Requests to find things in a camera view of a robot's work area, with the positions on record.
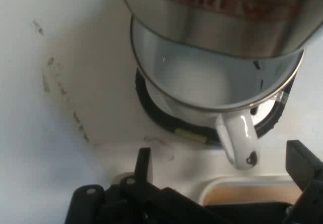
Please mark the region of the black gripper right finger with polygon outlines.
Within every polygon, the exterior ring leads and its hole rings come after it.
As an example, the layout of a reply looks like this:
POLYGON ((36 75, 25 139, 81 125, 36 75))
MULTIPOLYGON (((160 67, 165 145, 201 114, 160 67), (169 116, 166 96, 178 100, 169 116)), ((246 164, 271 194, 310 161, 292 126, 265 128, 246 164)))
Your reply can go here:
POLYGON ((286 171, 302 193, 284 223, 322 223, 322 161, 299 140, 289 140, 286 171))

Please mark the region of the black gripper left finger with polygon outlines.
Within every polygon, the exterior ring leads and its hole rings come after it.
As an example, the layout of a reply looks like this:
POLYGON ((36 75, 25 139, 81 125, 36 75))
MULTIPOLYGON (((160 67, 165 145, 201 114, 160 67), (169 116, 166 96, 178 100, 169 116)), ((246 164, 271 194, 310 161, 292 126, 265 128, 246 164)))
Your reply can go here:
POLYGON ((199 223, 202 207, 171 188, 152 184, 151 149, 139 149, 134 172, 104 189, 77 188, 65 223, 199 223))

